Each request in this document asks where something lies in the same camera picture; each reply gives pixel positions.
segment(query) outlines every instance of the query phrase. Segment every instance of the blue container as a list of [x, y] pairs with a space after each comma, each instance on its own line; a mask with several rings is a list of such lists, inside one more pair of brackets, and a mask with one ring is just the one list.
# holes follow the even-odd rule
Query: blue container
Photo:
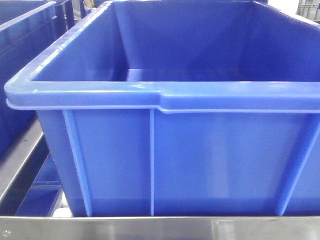
[[319, 215], [319, 43], [251, 0], [105, 2], [5, 90], [75, 216]]
[[50, 217], [61, 206], [61, 196], [60, 179], [49, 155], [15, 215]]
[[0, 155], [34, 116], [6, 105], [4, 84], [55, 39], [53, 1], [0, 1]]
[[75, 17], [72, 0], [55, 0], [55, 2], [54, 26], [55, 34], [59, 38], [75, 25]]

